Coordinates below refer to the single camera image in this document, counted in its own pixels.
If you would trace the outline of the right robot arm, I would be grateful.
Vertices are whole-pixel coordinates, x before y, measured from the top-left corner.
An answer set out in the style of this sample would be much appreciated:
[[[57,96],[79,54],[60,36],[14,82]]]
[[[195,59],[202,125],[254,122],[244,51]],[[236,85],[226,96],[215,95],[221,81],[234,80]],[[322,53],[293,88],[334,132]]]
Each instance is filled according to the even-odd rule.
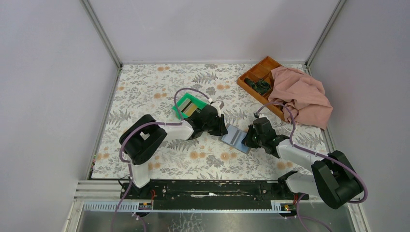
[[[338,209],[345,203],[355,203],[354,197],[368,195],[364,182],[341,151],[328,154],[315,152],[292,141],[291,137],[279,135],[266,117],[260,117],[249,125],[242,144],[250,148],[262,148],[278,159],[295,163],[310,174],[288,172],[278,179],[284,190],[320,197],[327,206]]]

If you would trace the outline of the green plastic bin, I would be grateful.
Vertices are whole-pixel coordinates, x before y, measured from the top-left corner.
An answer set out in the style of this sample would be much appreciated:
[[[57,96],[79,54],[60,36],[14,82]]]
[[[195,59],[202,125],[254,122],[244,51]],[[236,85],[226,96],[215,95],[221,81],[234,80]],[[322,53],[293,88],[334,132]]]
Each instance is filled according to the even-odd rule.
[[[185,93],[174,104],[173,110],[175,111],[178,119],[190,117],[196,110],[202,110],[207,105],[206,102],[196,98],[195,96]]]

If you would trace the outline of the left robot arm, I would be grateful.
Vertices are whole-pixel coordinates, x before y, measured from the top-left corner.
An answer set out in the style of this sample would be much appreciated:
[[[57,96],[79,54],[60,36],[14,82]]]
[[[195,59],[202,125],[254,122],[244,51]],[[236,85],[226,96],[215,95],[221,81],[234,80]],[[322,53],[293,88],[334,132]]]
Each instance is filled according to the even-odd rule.
[[[129,165],[132,183],[142,188],[150,182],[148,161],[167,140],[193,140],[204,132],[213,136],[228,133],[222,101],[214,101],[179,123],[158,122],[150,114],[141,117],[119,139],[120,159]]]

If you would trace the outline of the grey leather card holder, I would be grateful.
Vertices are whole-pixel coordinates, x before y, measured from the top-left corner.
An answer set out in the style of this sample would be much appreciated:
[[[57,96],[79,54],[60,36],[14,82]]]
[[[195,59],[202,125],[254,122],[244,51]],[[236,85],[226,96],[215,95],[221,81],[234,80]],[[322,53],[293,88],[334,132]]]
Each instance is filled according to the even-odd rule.
[[[221,136],[220,141],[229,145],[231,148],[234,148],[244,154],[248,154],[250,152],[250,147],[247,147],[242,143],[247,133],[231,124],[228,124],[226,128],[228,133]]]

